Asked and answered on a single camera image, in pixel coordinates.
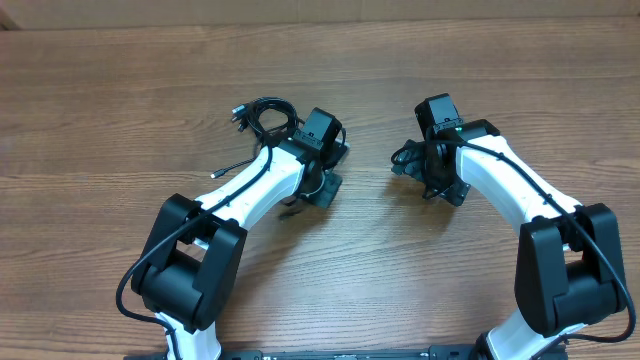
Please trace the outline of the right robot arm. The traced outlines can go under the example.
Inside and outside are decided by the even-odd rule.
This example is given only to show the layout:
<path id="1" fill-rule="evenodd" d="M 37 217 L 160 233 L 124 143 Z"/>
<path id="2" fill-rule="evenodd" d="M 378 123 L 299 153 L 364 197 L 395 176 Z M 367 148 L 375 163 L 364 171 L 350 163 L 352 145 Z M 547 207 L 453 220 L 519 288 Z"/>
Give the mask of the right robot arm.
<path id="1" fill-rule="evenodd" d="M 565 359 L 571 340 L 627 340 L 637 315 L 614 212 L 558 191 L 489 121 L 464 121 L 449 94 L 426 98 L 414 112 L 423 139 L 392 155 L 393 173 L 423 183 L 424 199 L 454 206 L 475 188 L 518 237 L 516 310 L 473 344 L 430 346 L 428 358 Z"/>

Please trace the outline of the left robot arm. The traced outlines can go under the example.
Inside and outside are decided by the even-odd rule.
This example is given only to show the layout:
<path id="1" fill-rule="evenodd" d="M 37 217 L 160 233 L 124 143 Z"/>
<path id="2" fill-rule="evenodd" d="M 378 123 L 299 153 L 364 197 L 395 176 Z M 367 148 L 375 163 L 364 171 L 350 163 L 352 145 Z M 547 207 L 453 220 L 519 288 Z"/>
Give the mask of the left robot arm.
<path id="1" fill-rule="evenodd" d="M 342 182 L 332 169 L 349 146 L 334 115 L 315 108 L 301 122 L 288 105 L 266 100 L 236 108 L 234 117 L 255 131 L 257 156 L 213 192 L 169 197 L 121 281 L 150 312 L 135 318 L 163 327 L 161 359 L 220 358 L 215 322 L 234 287 L 248 231 L 286 199 L 329 207 Z"/>

